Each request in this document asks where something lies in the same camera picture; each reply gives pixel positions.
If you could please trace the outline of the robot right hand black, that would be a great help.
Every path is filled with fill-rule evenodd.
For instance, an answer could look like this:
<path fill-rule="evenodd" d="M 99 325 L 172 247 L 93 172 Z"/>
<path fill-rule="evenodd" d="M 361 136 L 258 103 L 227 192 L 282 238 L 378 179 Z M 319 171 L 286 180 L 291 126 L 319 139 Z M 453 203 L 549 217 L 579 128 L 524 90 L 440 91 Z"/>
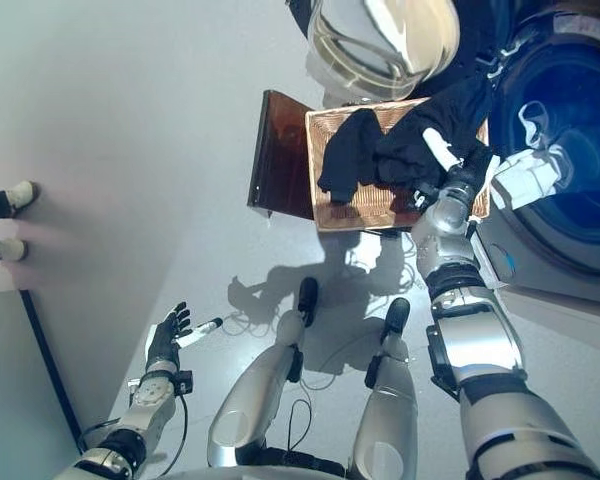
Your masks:
<path fill-rule="evenodd" d="M 481 190 L 490 162 L 490 150 L 477 137 L 467 137 L 461 142 L 459 156 L 452 152 L 455 146 L 447 142 L 434 128 L 426 128 L 422 138 L 433 157 L 447 173 L 444 183 L 462 182 L 469 185 L 475 193 Z"/>

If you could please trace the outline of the robot left hand black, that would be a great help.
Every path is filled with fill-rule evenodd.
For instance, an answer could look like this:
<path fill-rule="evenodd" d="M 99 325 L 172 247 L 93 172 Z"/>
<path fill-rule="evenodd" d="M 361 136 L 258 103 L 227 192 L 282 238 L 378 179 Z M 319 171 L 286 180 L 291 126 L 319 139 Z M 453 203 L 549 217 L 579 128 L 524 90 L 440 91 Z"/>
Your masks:
<path fill-rule="evenodd" d="M 179 351 L 200 341 L 223 325 L 216 317 L 193 325 L 191 311 L 185 301 L 176 304 L 158 324 L 150 326 L 145 342 L 145 372 L 180 370 Z"/>

